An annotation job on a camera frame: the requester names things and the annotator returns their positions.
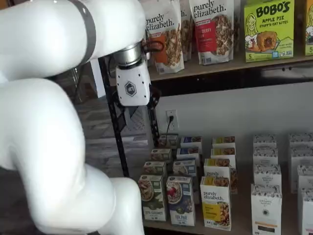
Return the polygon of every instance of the orange label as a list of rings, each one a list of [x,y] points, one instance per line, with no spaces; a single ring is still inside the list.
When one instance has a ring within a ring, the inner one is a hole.
[[[162,42],[164,45],[164,48],[160,52],[154,52],[153,57],[156,61],[156,63],[167,63],[167,54],[166,54],[166,41],[165,41],[165,35],[164,34],[157,34],[154,37],[150,38],[150,41],[159,41]],[[153,48],[155,49],[162,49],[162,45],[160,43],[153,43]]]

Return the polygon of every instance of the bobo's apple pie box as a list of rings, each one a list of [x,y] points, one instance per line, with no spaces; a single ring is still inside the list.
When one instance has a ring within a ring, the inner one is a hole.
[[[246,62],[293,57],[294,0],[249,0],[245,5]]]

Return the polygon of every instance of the black cable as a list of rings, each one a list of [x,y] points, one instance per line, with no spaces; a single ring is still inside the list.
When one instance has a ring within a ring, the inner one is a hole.
[[[174,116],[170,116],[170,121],[168,122],[168,125],[167,125],[167,130],[166,130],[165,146],[167,145],[167,134],[168,134],[168,129],[170,128],[170,125],[171,125],[171,123],[173,122],[173,120],[174,120]]]

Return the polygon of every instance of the floor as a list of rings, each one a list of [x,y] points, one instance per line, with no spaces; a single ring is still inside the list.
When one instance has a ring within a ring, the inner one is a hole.
[[[105,98],[76,106],[86,138],[86,163],[109,177],[123,172]],[[125,154],[132,178],[137,180],[149,156],[141,109],[134,113],[122,131]],[[36,234],[29,218],[21,179],[16,172],[0,168],[0,234]]]

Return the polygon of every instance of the power outlet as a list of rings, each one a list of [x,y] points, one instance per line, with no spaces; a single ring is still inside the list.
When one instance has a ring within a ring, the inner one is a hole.
[[[177,111],[176,110],[167,110],[166,111],[167,125],[170,121],[170,116],[173,116],[174,119],[171,122],[170,127],[168,128],[168,131],[169,132],[178,132],[179,127],[178,127]]]

